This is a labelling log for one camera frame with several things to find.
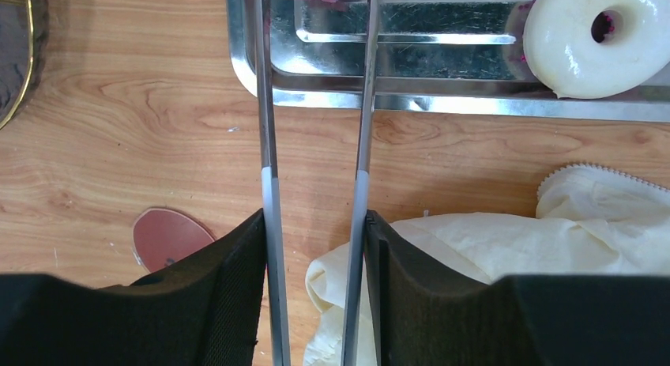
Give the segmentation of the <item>metal baking tray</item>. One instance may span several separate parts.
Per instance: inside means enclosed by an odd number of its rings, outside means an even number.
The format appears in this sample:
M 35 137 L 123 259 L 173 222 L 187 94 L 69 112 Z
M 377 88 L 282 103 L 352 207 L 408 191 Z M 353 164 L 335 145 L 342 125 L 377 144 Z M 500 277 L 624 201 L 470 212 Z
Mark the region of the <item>metal baking tray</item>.
M 381 0 L 376 101 L 382 110 L 666 123 L 669 62 L 598 99 L 559 98 L 531 72 L 523 31 L 536 0 Z M 273 100 L 359 108 L 367 0 L 271 0 Z

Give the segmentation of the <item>metal tongs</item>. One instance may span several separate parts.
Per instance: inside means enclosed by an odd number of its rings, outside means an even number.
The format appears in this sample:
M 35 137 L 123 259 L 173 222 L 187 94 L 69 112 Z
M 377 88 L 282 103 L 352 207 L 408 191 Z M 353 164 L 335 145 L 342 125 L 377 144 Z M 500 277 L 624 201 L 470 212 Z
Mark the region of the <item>metal tongs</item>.
M 381 0 L 367 0 L 368 19 L 363 73 L 364 83 L 341 348 L 341 364 L 343 365 L 355 365 L 358 360 L 359 310 L 363 272 L 363 228 L 367 214 L 370 186 L 369 169 L 372 125 L 375 113 L 376 58 L 380 5 Z M 280 213 L 275 116 L 273 110 L 270 47 L 271 18 L 271 0 L 254 0 L 254 52 L 258 117 L 261 134 L 261 181 L 263 215 L 266 229 L 267 277 L 273 364 L 288 365 L 290 363 L 288 298 Z

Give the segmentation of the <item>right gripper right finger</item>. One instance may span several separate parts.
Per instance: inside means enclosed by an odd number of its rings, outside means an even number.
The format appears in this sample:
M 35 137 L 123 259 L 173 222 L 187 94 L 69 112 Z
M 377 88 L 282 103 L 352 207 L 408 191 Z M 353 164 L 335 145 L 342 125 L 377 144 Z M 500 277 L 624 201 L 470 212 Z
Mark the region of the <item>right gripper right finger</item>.
M 380 365 L 666 365 L 669 279 L 510 275 L 486 285 L 367 212 Z

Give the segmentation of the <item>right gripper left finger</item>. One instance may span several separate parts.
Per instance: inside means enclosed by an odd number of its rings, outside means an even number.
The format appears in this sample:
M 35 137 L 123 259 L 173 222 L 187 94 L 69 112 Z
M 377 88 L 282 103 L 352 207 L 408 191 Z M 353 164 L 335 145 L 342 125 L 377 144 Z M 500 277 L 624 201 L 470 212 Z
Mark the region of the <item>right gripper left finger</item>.
M 267 250 L 262 211 L 130 285 L 1 276 L 4 365 L 250 365 Z

